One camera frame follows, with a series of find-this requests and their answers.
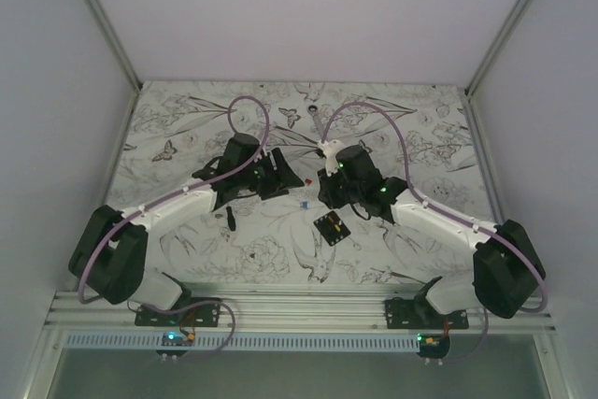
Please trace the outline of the black fuse box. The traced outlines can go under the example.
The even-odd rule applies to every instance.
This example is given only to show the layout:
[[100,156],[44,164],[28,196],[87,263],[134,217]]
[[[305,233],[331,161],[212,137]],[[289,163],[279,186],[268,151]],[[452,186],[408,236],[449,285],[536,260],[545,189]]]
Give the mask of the black fuse box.
[[[329,220],[330,216],[334,216],[335,223],[332,224]],[[350,236],[350,230],[347,225],[340,219],[334,211],[329,211],[325,215],[315,219],[313,221],[314,226],[322,236],[322,238],[326,241],[326,243],[333,247],[338,244],[340,241],[344,240],[345,238]],[[334,229],[334,225],[339,225],[342,229],[341,233],[338,233]]]

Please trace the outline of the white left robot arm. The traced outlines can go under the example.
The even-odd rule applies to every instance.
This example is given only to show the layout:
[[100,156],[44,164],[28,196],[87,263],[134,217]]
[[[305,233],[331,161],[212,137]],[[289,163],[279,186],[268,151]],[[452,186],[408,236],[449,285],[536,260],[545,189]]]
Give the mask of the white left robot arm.
[[80,289],[91,288],[97,298],[112,305],[137,302],[178,326],[190,317],[191,303],[183,296],[183,284],[160,268],[156,255],[161,239],[190,219],[238,199],[243,191],[265,201],[303,184],[280,149],[266,151],[263,141],[236,133],[221,156],[195,171],[180,188],[138,207],[97,208],[68,270]]

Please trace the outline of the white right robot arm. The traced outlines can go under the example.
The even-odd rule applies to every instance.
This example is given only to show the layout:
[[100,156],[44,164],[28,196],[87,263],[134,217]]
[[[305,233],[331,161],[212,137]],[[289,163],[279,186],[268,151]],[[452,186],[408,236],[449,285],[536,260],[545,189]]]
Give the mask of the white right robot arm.
[[519,223],[479,221],[442,207],[407,181],[383,177],[358,145],[333,140],[319,149],[319,198],[327,207],[361,207],[368,218],[418,231],[472,260],[469,271],[433,278],[420,290],[414,316],[422,327],[435,328],[448,314],[477,306],[510,319],[543,286],[546,272]]

